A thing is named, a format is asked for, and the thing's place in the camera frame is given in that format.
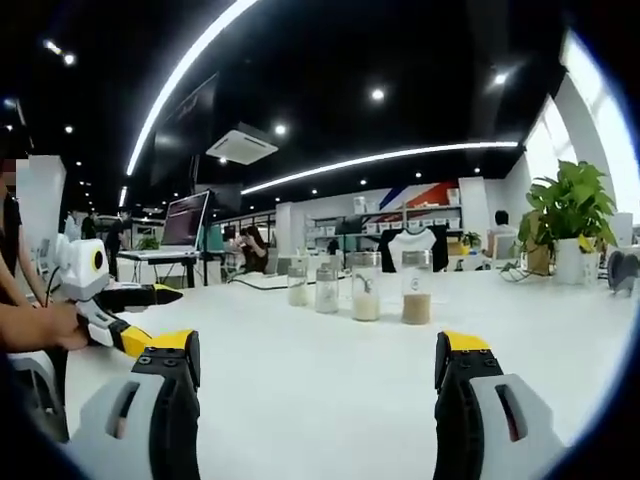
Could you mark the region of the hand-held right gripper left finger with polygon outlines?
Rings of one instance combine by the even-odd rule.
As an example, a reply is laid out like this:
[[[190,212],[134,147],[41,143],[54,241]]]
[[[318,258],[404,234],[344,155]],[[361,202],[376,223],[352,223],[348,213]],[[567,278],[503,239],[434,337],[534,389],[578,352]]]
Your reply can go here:
[[[152,338],[83,405],[70,458],[89,479],[198,479],[200,380],[197,331]]]

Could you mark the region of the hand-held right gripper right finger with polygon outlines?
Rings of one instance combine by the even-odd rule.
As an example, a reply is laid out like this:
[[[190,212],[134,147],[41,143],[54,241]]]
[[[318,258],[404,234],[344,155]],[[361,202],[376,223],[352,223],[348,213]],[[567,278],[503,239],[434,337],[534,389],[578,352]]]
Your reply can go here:
[[[435,479],[541,479],[565,453],[546,402],[482,339],[441,331]]]

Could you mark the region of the person's left hand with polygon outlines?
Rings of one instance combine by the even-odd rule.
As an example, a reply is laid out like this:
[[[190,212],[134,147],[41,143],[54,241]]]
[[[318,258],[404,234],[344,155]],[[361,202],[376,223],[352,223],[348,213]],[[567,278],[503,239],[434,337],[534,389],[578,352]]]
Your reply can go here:
[[[81,350],[88,346],[87,329],[78,320],[73,303],[58,302],[44,308],[46,313],[47,347],[61,347],[67,351]]]

